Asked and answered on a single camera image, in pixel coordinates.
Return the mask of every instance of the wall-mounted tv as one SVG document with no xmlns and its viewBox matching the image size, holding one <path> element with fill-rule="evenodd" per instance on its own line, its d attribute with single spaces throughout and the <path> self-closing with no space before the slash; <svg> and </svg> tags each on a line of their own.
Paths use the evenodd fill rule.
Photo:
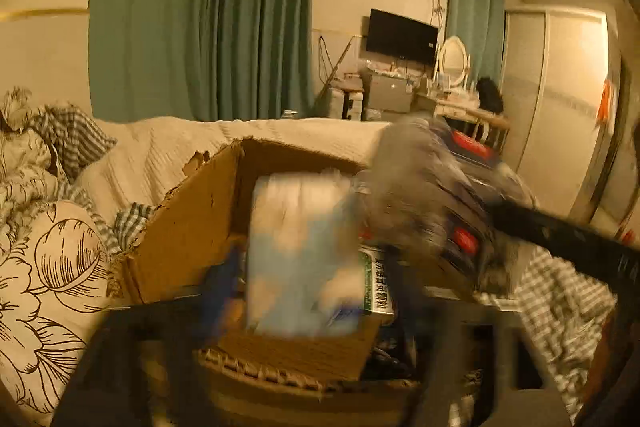
<svg viewBox="0 0 640 427">
<path fill-rule="evenodd" d="M 371 10 L 367 51 L 433 66 L 438 29 L 420 21 Z"/>
</svg>

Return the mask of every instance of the floral pillow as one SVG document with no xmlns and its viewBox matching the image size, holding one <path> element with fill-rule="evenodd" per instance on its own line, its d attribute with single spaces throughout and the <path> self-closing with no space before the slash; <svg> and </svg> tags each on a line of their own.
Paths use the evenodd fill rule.
<svg viewBox="0 0 640 427">
<path fill-rule="evenodd" d="M 0 258 L 0 379 L 48 425 L 107 305 L 107 258 L 84 208 L 41 205 L 28 237 Z"/>
</svg>

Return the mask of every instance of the box flap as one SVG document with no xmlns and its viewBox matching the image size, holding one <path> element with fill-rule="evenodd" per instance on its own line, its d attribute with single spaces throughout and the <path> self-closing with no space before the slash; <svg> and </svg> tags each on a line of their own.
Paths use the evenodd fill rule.
<svg viewBox="0 0 640 427">
<path fill-rule="evenodd" d="M 129 255 L 129 270 L 143 302 L 175 296 L 221 263 L 229 232 L 241 142 L 222 148 L 170 191 Z"/>
</svg>

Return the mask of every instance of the blue and white package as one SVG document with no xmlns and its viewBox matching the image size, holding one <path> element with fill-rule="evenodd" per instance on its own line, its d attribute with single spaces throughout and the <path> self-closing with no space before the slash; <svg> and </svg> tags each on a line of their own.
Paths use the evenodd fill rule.
<svg viewBox="0 0 640 427">
<path fill-rule="evenodd" d="M 247 326 L 268 335 L 346 335 L 364 304 L 357 205 L 339 174 L 277 174 L 254 189 Z"/>
</svg>

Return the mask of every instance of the gray checkered fabric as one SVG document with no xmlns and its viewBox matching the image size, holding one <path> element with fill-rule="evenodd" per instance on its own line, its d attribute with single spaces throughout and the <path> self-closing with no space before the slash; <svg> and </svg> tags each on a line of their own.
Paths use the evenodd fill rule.
<svg viewBox="0 0 640 427">
<path fill-rule="evenodd" d="M 582 407 L 580 391 L 602 325 L 616 298 L 606 284 L 577 272 L 571 263 L 543 248 L 536 248 L 512 297 L 573 421 Z M 479 298 L 485 304 L 502 304 L 489 295 Z"/>
<path fill-rule="evenodd" d="M 120 253 L 120 245 L 113 231 L 109 225 L 102 219 L 102 216 L 95 211 L 94 202 L 89 195 L 81 187 L 76 187 L 70 183 L 62 180 L 58 181 L 58 194 L 57 201 L 71 201 L 79 206 L 82 206 L 91 218 L 94 220 L 95 228 L 97 229 L 100 239 L 107 249 L 107 254 L 111 259 Z"/>
<path fill-rule="evenodd" d="M 121 210 L 113 224 L 113 233 L 118 238 L 120 248 L 127 250 L 131 242 L 136 238 L 146 222 L 155 211 L 154 206 L 148 204 L 133 203 L 126 210 Z"/>
<path fill-rule="evenodd" d="M 108 137 L 79 107 L 47 107 L 31 118 L 29 126 L 58 154 L 70 182 L 80 171 L 98 161 L 117 140 Z"/>
</svg>

